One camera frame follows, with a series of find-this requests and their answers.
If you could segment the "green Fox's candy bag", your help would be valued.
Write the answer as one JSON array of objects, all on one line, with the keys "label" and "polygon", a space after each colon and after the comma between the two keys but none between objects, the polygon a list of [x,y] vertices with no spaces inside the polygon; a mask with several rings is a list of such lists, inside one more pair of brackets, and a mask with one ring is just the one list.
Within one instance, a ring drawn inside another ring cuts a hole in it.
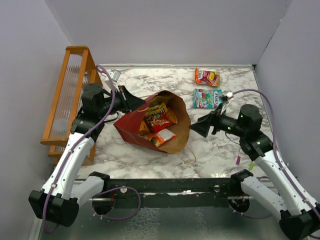
[{"label": "green Fox's candy bag", "polygon": [[200,89],[193,90],[193,107],[201,109],[216,109],[220,103],[221,89]]}]

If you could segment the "gold crispy snack bag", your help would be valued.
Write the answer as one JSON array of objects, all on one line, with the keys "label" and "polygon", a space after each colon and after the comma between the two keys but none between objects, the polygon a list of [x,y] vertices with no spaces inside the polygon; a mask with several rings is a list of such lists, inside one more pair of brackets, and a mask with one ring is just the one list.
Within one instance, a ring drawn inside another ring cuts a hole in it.
[{"label": "gold crispy snack bag", "polygon": [[172,94],[169,92],[158,94],[151,100],[149,106],[150,107],[158,106],[158,105],[161,105],[162,103],[167,105],[171,99],[171,96],[172,96]]}]

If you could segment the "yellow M&M's bag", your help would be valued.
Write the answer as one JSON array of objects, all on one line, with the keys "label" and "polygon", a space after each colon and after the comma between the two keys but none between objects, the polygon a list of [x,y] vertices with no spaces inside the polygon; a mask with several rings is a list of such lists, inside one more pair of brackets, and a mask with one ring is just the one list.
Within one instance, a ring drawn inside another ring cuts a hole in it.
[{"label": "yellow M&M's bag", "polygon": [[160,104],[156,104],[154,106],[151,106],[147,109],[145,116],[150,116],[154,114],[162,114],[167,113],[168,109],[164,102],[160,102]]}]

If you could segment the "red snack packet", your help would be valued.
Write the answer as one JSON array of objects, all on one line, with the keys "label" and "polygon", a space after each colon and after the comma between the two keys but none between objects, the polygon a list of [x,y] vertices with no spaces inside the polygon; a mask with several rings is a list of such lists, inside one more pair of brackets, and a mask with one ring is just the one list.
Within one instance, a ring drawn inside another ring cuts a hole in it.
[{"label": "red snack packet", "polygon": [[158,133],[166,127],[174,124],[174,122],[167,117],[166,113],[148,115],[144,118],[144,121],[149,130],[153,133]]}]

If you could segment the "red brown paper bag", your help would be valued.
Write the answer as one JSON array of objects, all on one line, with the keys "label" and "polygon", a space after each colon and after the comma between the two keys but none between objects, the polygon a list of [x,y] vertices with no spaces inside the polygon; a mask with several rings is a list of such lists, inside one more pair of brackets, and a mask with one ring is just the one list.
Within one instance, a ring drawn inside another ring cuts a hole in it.
[{"label": "red brown paper bag", "polygon": [[[167,117],[174,122],[174,124],[166,127],[176,134],[175,139],[171,139],[163,145],[156,147],[152,142],[143,138],[143,135],[154,133],[150,131],[145,122],[145,113],[150,107],[152,99],[162,93],[171,93],[171,98],[167,107]],[[113,125],[122,137],[122,139],[130,144],[137,145],[146,149],[162,152],[166,154],[179,155],[185,148],[188,148],[187,142],[190,136],[189,126],[191,119],[187,113],[186,104],[184,100],[178,95],[163,90],[153,95],[148,96],[146,103],[137,110],[125,114]]]}]

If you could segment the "orange white snack packet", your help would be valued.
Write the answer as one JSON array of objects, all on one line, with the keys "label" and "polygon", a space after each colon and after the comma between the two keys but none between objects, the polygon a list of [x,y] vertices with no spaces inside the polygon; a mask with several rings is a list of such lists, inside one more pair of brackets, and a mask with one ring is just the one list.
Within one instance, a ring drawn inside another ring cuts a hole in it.
[{"label": "orange white snack packet", "polygon": [[142,136],[144,139],[153,143],[156,147],[162,146],[167,141],[175,139],[177,136],[167,128],[162,129],[157,133],[148,133]]}]

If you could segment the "colourful Fox's fruits bag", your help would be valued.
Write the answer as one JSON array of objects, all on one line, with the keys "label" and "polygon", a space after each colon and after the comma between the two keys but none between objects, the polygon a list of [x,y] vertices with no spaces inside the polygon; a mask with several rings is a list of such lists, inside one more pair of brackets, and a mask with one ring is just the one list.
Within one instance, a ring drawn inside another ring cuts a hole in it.
[{"label": "colourful Fox's fruits bag", "polygon": [[220,86],[220,73],[218,71],[200,70],[196,68],[194,79],[198,85],[207,84],[211,87]]}]

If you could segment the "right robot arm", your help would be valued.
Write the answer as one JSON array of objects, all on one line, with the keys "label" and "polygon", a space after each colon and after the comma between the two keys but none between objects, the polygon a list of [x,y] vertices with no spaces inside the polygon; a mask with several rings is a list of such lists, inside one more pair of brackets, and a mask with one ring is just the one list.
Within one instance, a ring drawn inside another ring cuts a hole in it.
[{"label": "right robot arm", "polygon": [[320,204],[280,159],[273,142],[261,131],[262,119],[259,109],[252,104],[243,105],[237,118],[227,116],[220,104],[189,128],[202,137],[219,131],[239,137],[242,152],[263,170],[277,192],[246,169],[231,176],[234,180],[229,184],[230,191],[236,196],[245,193],[253,197],[278,220],[288,239],[302,240],[320,229]]}]

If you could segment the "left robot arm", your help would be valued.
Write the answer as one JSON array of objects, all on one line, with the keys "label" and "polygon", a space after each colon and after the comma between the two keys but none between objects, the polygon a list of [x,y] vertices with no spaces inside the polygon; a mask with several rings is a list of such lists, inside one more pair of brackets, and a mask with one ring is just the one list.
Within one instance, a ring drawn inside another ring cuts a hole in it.
[{"label": "left robot arm", "polygon": [[82,106],[72,122],[61,160],[41,190],[33,190],[28,197],[43,227],[47,226],[46,222],[71,226],[86,201],[96,195],[103,198],[110,193],[109,176],[94,173],[75,187],[76,176],[103,130],[105,119],[117,112],[131,113],[146,103],[123,85],[107,92],[98,83],[84,87],[81,101]]}]

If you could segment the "pink marker pen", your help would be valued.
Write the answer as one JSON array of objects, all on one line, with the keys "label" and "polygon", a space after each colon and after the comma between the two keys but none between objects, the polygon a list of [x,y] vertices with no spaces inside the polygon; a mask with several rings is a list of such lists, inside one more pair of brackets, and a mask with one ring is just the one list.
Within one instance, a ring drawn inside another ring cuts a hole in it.
[{"label": "pink marker pen", "polygon": [[236,165],[239,165],[239,164],[240,164],[240,162],[241,162],[241,155],[242,155],[242,149],[240,148],[240,149],[239,149],[239,152],[238,152],[237,159],[236,159]]}]

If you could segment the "wooden rack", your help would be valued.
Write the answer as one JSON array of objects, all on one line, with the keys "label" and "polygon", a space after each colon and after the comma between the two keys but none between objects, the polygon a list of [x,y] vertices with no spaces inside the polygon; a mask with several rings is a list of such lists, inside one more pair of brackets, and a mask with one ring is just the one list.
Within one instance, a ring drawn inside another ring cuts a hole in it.
[{"label": "wooden rack", "polygon": [[41,144],[50,146],[48,156],[57,165],[67,145],[72,122],[82,106],[81,95],[88,84],[102,84],[87,46],[65,49]]}]

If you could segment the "green marker pen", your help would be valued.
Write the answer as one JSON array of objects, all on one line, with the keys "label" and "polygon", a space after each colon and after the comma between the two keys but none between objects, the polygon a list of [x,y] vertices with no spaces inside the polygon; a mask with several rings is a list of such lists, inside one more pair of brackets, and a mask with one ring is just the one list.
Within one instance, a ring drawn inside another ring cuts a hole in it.
[{"label": "green marker pen", "polygon": [[249,168],[248,168],[248,170],[249,170],[249,171],[252,171],[253,168],[254,168],[254,166],[255,166],[255,162],[252,161],[251,164],[250,164],[250,166],[249,166]]}]

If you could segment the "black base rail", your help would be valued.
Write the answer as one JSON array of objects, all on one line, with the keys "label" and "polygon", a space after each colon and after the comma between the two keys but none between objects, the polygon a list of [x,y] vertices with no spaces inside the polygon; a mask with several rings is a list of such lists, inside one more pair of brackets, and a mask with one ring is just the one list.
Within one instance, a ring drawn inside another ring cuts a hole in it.
[{"label": "black base rail", "polygon": [[240,182],[228,178],[108,179],[102,195],[94,196],[99,212],[114,209],[228,207],[247,199]]}]

